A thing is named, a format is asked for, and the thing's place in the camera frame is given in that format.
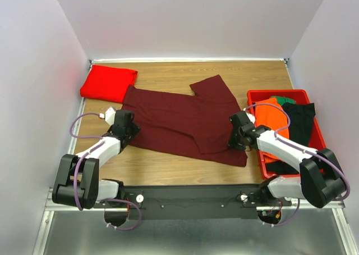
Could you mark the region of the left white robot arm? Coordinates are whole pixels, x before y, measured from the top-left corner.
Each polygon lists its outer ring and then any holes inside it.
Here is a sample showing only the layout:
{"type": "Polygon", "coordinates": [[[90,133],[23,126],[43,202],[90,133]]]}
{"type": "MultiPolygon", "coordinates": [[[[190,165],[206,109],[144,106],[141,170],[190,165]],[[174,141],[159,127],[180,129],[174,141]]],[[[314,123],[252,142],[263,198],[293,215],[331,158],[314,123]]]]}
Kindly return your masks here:
{"type": "Polygon", "coordinates": [[[100,168],[119,155],[140,131],[134,123],[135,114],[129,110],[109,107],[105,113],[93,113],[104,120],[108,131],[101,136],[83,136],[98,142],[77,154],[65,154],[59,163],[52,191],[56,204],[77,207],[80,211],[91,209],[96,203],[124,200],[123,182],[100,180],[100,168]]]}

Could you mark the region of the maroon t shirt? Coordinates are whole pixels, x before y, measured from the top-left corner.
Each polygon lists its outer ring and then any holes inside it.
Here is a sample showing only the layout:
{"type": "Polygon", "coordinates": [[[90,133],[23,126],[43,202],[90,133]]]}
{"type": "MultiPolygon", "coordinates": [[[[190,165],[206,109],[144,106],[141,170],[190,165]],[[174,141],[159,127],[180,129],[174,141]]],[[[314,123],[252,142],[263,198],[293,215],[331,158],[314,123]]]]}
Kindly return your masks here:
{"type": "Polygon", "coordinates": [[[244,167],[247,155],[228,146],[230,116],[240,111],[220,75],[190,85],[193,95],[128,87],[123,108],[140,127],[131,145],[152,151],[244,167]]]}

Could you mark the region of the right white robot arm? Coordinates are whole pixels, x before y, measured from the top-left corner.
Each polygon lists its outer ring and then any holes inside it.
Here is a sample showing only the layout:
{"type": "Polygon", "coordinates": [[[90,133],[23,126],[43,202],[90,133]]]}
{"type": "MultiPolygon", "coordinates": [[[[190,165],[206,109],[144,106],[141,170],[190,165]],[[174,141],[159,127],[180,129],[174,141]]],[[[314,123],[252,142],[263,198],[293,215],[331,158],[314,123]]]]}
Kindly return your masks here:
{"type": "Polygon", "coordinates": [[[274,176],[262,183],[265,199],[304,199],[316,208],[323,208],[350,194],[350,185],[333,151],[305,147],[267,126],[255,126],[245,111],[235,113],[229,120],[232,124],[229,147],[272,154],[298,172],[294,177],[274,176]]]}

